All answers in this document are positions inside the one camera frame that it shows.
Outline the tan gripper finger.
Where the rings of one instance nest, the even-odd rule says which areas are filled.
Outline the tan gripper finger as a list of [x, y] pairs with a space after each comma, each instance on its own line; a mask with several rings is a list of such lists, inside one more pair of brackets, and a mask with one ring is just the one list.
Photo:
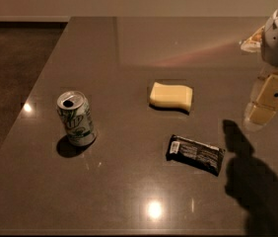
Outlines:
[[253, 35], [241, 43], [241, 50], [250, 53], [260, 52], [263, 32], [264, 27], [260, 27], [256, 30]]
[[244, 112], [243, 125], [248, 130], [260, 130], [278, 112], [278, 70], [259, 77], [253, 86]]

